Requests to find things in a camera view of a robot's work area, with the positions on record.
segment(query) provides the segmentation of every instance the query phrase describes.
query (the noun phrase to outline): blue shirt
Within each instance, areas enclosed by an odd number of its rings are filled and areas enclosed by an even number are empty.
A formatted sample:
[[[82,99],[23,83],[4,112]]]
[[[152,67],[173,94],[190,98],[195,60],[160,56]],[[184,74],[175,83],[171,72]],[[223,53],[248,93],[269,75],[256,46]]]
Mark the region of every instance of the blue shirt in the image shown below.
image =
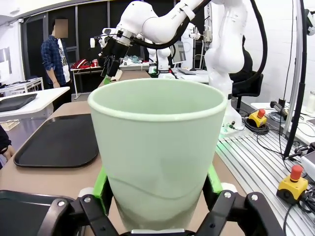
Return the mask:
[[[63,45],[63,51],[65,58],[68,62],[69,65],[69,59],[68,59],[68,54],[66,50],[66,46],[64,43],[64,40],[61,39],[62,45]],[[41,57],[43,59],[43,65],[45,67],[45,70],[50,70],[51,68],[55,72],[55,76],[58,80],[58,83],[62,86],[65,85],[65,78],[63,74],[63,63],[62,63],[62,58],[59,53],[59,45],[58,45],[58,39],[55,38],[54,36],[50,35],[49,38],[44,41],[41,45]],[[47,83],[52,85],[52,81],[49,78],[48,74],[47,76]]]

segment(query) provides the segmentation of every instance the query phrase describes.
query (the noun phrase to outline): plastic cup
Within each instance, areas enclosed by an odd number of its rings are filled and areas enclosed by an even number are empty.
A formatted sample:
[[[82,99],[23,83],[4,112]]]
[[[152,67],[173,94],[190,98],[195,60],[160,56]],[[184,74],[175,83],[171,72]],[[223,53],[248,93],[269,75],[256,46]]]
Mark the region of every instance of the plastic cup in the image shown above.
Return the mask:
[[[102,86],[88,103],[127,230],[186,228],[213,161],[224,94],[196,82],[137,79]]]

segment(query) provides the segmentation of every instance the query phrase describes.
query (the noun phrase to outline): keyboard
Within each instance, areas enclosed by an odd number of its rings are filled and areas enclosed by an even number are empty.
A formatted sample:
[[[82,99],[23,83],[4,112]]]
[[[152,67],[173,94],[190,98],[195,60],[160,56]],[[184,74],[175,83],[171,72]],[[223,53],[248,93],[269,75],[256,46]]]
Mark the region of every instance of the keyboard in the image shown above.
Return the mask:
[[[185,69],[182,69],[182,68],[177,68],[177,70],[178,70],[179,72],[182,72],[182,73],[185,74],[185,75],[196,75],[196,73],[193,73],[193,72],[191,72],[190,70],[185,70]]]

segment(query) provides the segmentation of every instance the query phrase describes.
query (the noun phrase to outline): cup rim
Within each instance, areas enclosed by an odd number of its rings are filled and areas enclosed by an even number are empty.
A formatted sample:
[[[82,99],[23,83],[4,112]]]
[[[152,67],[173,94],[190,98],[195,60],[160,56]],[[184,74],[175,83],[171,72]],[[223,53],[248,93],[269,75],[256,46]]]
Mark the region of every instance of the cup rim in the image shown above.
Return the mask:
[[[97,102],[94,101],[94,96],[99,93],[102,90],[108,89],[110,86],[116,86],[117,83],[134,83],[135,81],[147,81],[147,80],[161,80],[161,81],[169,81],[170,79],[160,79],[160,78],[145,78],[145,79],[132,79],[132,80],[125,80],[125,81],[119,81],[115,83],[111,83],[108,85],[104,85],[102,87],[99,87],[91,92],[91,94],[88,97],[88,104],[89,106],[103,114],[106,114],[111,117],[116,118],[122,118],[122,119],[129,119],[129,120],[137,120],[137,121],[155,121],[155,122],[170,122],[170,121],[183,121],[183,120],[192,120],[192,119],[198,119],[198,118],[204,118],[208,117],[214,114],[217,114],[221,112],[222,110],[226,109],[227,106],[227,97],[217,88],[204,85],[201,83],[193,82],[193,81],[186,81],[186,80],[176,80],[180,83],[190,83],[194,86],[204,86],[207,87],[222,97],[222,102],[210,109],[199,111],[199,112],[191,112],[191,113],[182,113],[182,114],[139,114],[139,113],[131,113],[131,112],[124,112],[124,111],[118,111],[111,108],[107,108],[104,106],[99,105]]]

